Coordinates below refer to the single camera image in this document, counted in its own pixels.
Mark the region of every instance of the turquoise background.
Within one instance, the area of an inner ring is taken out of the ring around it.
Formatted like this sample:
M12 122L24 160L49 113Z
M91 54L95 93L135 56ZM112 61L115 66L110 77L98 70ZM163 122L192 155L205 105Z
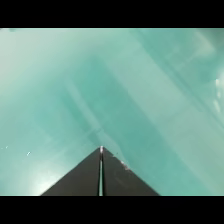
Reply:
M224 195L223 29L0 31L0 195L100 145L161 195Z

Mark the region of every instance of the teal surface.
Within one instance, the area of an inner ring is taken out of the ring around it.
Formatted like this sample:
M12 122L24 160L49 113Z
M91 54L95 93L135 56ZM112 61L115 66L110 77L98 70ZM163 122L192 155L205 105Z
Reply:
M103 145L161 195L224 195L223 29L0 31L0 195Z

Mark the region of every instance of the glass surface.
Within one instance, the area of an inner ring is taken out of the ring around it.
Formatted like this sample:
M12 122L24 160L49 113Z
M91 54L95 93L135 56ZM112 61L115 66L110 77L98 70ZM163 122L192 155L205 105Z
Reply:
M100 145L161 195L224 195L223 29L0 30L0 195Z

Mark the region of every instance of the glossy surface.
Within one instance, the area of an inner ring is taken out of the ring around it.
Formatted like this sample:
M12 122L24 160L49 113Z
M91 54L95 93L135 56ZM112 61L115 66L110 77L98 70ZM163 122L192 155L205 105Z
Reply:
M40 195L100 145L161 195L224 195L223 29L0 31L0 194Z

